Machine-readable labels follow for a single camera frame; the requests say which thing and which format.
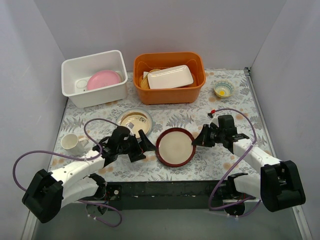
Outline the cream plate with black mark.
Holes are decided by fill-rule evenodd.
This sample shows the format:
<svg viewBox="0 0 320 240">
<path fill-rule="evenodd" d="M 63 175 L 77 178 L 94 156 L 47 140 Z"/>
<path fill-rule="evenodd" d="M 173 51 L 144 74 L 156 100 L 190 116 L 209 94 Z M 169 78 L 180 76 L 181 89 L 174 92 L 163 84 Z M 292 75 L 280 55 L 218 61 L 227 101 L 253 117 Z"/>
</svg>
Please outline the cream plate with black mark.
<svg viewBox="0 0 320 240">
<path fill-rule="evenodd" d="M 130 112 L 127 115 L 124 115 L 121 119 L 120 125 L 126 127 L 126 124 L 129 122 L 134 124 L 133 129 L 136 136 L 139 135 L 139 130 L 143 130 L 143 132 L 146 134 L 151 128 L 149 118 L 140 112 Z"/>
</svg>

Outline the dark red rimmed plate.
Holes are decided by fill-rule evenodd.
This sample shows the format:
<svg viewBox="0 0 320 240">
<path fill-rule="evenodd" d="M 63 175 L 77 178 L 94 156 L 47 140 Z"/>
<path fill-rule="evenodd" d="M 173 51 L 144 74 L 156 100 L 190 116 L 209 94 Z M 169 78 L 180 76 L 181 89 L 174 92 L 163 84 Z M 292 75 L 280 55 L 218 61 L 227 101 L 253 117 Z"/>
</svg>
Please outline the dark red rimmed plate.
<svg viewBox="0 0 320 240">
<path fill-rule="evenodd" d="M 157 159 L 165 166 L 178 168 L 188 164 L 196 153 L 195 140 L 186 129 L 173 127 L 162 132 L 156 140 Z"/>
</svg>

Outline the pink plate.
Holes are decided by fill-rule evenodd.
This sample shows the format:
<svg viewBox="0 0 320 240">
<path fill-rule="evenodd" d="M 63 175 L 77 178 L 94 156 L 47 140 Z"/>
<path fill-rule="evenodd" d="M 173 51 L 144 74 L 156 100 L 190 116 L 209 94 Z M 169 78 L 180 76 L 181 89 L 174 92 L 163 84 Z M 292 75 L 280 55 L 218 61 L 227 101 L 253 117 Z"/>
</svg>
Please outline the pink plate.
<svg viewBox="0 0 320 240">
<path fill-rule="evenodd" d="M 120 75 L 112 70 L 102 70 L 95 73 L 87 82 L 87 90 L 100 89 L 112 85 L 116 85 L 121 82 Z"/>
</svg>

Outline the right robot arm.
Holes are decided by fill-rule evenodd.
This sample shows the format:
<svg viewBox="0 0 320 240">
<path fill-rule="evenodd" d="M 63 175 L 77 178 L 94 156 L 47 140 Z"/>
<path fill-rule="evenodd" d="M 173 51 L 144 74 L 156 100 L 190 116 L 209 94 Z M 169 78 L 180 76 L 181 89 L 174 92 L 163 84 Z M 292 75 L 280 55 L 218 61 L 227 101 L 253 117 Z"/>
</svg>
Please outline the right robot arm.
<svg viewBox="0 0 320 240">
<path fill-rule="evenodd" d="M 291 161 L 282 161 L 254 145 L 244 133 L 238 133 L 234 118 L 231 115 L 213 116 L 210 124 L 204 124 L 193 146 L 214 147 L 223 145 L 232 154 L 245 161 L 259 173 L 259 178 L 246 173 L 230 174 L 230 168 L 212 190 L 212 200 L 222 183 L 225 183 L 227 195 L 237 199 L 246 194 L 259 199 L 267 210 L 279 210 L 303 205 L 306 195 L 301 182 L 297 165 Z"/>
</svg>

